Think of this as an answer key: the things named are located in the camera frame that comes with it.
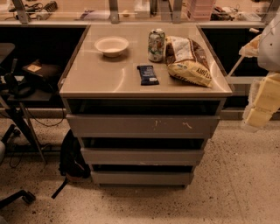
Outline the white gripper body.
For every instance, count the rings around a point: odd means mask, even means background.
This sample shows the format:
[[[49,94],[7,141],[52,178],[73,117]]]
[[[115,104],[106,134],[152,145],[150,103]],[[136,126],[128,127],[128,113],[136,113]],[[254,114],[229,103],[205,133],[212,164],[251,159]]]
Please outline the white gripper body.
[[[258,128],[248,124],[246,122],[246,119],[249,117],[249,112],[253,108],[253,102],[258,93],[260,83],[261,83],[260,79],[253,79],[248,92],[248,105],[245,107],[243,111],[242,121],[241,121],[241,128],[247,132],[255,133],[258,131]]]

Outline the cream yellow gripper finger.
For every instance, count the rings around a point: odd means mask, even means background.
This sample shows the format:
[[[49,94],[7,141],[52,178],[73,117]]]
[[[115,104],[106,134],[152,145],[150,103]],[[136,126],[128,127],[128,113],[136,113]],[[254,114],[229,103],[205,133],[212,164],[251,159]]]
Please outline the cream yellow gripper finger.
[[[280,109],[280,73],[268,73],[258,79],[261,80],[260,87],[246,122],[262,128]]]

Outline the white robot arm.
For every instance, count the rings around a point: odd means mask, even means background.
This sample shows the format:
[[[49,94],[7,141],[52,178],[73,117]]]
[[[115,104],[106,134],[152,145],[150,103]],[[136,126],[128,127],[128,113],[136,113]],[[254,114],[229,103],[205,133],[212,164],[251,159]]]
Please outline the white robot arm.
[[[248,105],[242,115],[241,127],[256,132],[280,109],[280,11],[261,34],[241,48],[239,54],[257,57],[258,66],[268,71],[261,80],[253,80]]]

